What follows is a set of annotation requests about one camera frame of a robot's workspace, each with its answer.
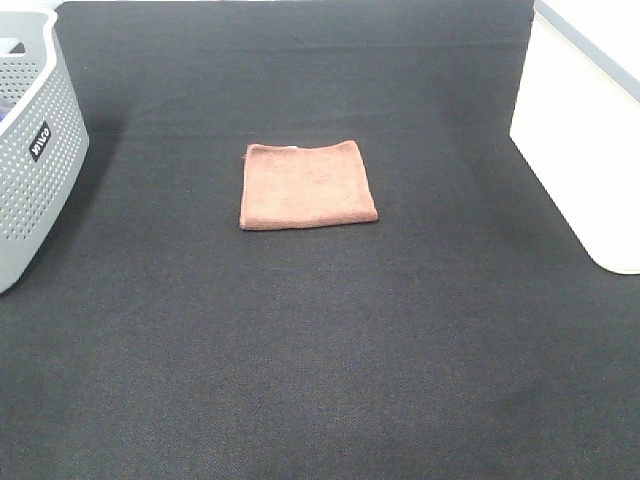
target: microfiber cloth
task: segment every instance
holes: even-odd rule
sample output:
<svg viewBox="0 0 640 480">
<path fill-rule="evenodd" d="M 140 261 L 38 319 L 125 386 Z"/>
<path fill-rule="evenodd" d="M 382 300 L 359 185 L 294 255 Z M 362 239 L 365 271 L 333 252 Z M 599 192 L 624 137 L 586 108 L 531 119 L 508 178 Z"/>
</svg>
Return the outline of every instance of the microfiber cloth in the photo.
<svg viewBox="0 0 640 480">
<path fill-rule="evenodd" d="M 280 230 L 374 222 L 358 145 L 330 147 L 249 145 L 240 211 L 243 230 Z"/>
</svg>

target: gray plastic basket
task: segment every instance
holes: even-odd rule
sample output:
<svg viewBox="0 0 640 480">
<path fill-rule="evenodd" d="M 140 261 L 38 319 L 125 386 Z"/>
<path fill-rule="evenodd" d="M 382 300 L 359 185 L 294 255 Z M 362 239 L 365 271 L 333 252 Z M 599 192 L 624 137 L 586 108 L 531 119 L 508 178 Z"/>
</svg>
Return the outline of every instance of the gray plastic basket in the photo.
<svg viewBox="0 0 640 480">
<path fill-rule="evenodd" d="M 0 53 L 0 292 L 15 283 L 62 209 L 89 146 L 54 30 L 53 10 L 0 11 L 0 37 L 24 53 Z"/>
</svg>

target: basket rim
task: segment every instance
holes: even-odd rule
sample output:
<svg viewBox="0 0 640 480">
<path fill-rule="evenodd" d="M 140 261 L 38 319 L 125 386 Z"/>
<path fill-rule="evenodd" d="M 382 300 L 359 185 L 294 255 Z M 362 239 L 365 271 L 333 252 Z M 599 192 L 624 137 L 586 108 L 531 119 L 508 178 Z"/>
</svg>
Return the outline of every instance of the basket rim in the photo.
<svg viewBox="0 0 640 480">
<path fill-rule="evenodd" d="M 58 63 L 58 56 L 56 54 L 55 43 L 53 40 L 53 27 L 58 20 L 58 14 L 55 10 L 47 8 L 19 8 L 8 7 L 3 8 L 0 13 L 39 13 L 45 15 L 46 21 L 42 26 L 42 38 L 44 40 L 45 51 L 47 59 L 44 64 L 44 68 L 34 80 L 27 91 L 22 95 L 22 98 L 14 105 L 8 115 L 0 121 L 0 137 L 9 129 L 9 127 L 15 122 L 20 114 L 27 108 L 29 103 L 36 96 L 38 91 L 45 84 L 51 73 L 53 72 L 56 64 Z"/>
</svg>

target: white container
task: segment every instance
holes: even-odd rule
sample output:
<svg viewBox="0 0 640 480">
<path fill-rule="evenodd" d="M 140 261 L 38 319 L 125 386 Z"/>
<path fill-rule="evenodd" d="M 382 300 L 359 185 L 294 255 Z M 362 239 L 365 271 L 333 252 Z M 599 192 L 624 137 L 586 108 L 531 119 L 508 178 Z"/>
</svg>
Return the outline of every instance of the white container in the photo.
<svg viewBox="0 0 640 480">
<path fill-rule="evenodd" d="M 640 2 L 536 2 L 511 137 L 593 260 L 640 273 Z"/>
<path fill-rule="evenodd" d="M 0 53 L 0 292 L 37 252 L 75 183 L 89 145 L 54 31 L 52 10 L 0 11 L 0 37 L 24 53 Z"/>
</svg>

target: black fabric surface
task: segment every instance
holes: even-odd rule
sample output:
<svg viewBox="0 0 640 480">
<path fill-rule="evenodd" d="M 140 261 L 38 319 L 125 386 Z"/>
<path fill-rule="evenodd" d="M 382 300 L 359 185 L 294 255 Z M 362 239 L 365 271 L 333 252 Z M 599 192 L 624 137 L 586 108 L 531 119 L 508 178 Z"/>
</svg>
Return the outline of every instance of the black fabric surface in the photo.
<svg viewBox="0 0 640 480">
<path fill-rule="evenodd" d="M 0 478 L 640 478 L 640 279 L 508 137 L 531 3 L 62 7 L 92 143 L 0 298 Z M 238 229 L 248 143 L 345 139 L 379 223 Z"/>
</svg>

